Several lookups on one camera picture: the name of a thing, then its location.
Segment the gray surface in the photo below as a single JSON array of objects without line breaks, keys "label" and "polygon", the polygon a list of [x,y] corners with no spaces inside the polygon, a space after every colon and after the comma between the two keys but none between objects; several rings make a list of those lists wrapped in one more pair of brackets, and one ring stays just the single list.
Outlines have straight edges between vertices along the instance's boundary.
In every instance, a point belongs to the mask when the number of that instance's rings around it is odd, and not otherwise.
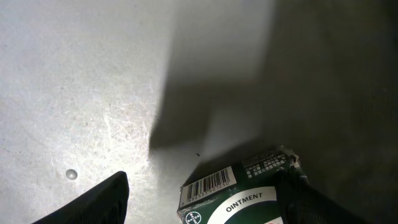
[{"label": "gray surface", "polygon": [[118,170],[126,223],[177,223],[195,153],[211,167],[258,136],[294,149],[310,183],[355,214],[394,218],[397,57],[384,10],[0,1],[0,223],[33,222]]}]

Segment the circular logo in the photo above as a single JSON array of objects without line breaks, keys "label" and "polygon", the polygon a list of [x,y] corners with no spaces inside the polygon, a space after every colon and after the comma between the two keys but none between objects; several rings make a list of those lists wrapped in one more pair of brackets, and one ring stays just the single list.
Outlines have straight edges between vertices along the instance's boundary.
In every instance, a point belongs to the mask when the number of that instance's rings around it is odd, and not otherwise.
[{"label": "circular logo", "polygon": [[190,212],[188,215],[185,217],[185,221],[188,224],[198,224],[201,221],[201,216],[197,212]]}]

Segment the white barcode label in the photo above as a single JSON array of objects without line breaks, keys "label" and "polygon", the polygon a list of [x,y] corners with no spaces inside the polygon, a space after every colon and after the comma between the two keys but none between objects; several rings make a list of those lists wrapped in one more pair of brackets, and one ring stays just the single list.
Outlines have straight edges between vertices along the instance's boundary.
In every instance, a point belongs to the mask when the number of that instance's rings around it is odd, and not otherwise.
[{"label": "white barcode label", "polygon": [[236,179],[231,167],[215,172],[185,186],[181,192],[180,207],[205,198],[234,184],[236,184]]}]

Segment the barcode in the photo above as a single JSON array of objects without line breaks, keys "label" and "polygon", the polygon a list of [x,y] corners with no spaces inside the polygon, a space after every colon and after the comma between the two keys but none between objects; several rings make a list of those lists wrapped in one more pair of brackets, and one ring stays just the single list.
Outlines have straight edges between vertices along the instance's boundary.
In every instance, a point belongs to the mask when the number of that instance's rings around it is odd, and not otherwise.
[{"label": "barcode", "polygon": [[188,205],[223,188],[236,184],[232,168],[227,167],[182,189],[180,206]]},{"label": "barcode", "polygon": [[215,187],[220,185],[226,184],[228,185],[230,182],[228,171],[223,169],[218,171],[217,173],[210,175],[198,182],[190,184],[188,187],[188,200],[195,198],[196,196],[209,191],[209,190],[216,190]]}]

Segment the bayer logo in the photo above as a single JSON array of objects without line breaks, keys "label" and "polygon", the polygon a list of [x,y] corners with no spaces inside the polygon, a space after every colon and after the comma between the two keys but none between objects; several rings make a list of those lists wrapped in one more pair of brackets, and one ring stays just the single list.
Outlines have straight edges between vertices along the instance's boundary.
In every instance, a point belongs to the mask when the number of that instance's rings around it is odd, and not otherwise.
[{"label": "bayer logo", "polygon": [[185,217],[185,221],[188,224],[198,224],[201,221],[201,216],[197,212],[190,212],[188,215]]}]

